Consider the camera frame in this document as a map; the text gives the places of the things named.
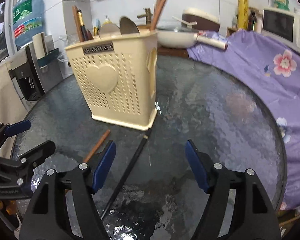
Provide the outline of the person's left hand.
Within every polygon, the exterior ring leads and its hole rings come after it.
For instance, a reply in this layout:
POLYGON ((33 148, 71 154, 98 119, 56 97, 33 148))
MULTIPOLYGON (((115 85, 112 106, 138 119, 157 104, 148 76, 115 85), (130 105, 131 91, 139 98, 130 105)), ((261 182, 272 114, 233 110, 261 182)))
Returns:
POLYGON ((0 200, 0 210, 5 210, 8 215, 17 214, 17 205, 15 200, 0 200))

